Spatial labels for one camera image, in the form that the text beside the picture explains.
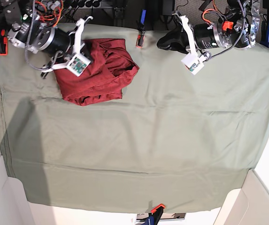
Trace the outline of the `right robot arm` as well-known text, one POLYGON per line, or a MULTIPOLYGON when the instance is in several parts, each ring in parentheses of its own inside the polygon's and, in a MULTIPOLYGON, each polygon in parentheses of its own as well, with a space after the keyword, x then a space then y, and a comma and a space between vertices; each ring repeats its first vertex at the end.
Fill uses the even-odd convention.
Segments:
POLYGON ((27 64, 41 72, 41 77, 67 69, 79 77, 93 62, 82 34, 92 16, 80 18, 75 28, 58 27, 64 17, 72 20, 83 1, 78 0, 1 0, 5 24, 0 30, 0 55, 8 44, 24 49, 27 64))

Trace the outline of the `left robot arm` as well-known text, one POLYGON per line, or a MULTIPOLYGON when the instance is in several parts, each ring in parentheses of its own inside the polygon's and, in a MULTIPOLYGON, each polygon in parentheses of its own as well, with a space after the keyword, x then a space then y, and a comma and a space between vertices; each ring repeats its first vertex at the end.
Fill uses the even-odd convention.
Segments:
POLYGON ((225 11, 219 10, 212 0, 199 8, 202 24, 192 25, 186 15, 175 11, 172 15, 176 28, 157 42, 165 51, 184 53, 181 62, 196 75, 205 62, 217 57, 210 49, 222 48, 223 53, 232 48, 254 47, 260 25, 258 0, 229 0, 225 11))

